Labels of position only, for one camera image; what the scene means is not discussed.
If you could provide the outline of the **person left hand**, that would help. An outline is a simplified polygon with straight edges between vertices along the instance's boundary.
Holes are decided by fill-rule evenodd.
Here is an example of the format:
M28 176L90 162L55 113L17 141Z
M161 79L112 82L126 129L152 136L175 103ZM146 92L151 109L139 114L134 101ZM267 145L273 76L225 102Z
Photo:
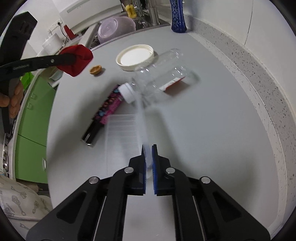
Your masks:
M15 118L20 111L21 101L23 99L23 84L18 80L18 84L14 89L14 94L12 97L8 97L1 93L0 107L9 108L10 118Z

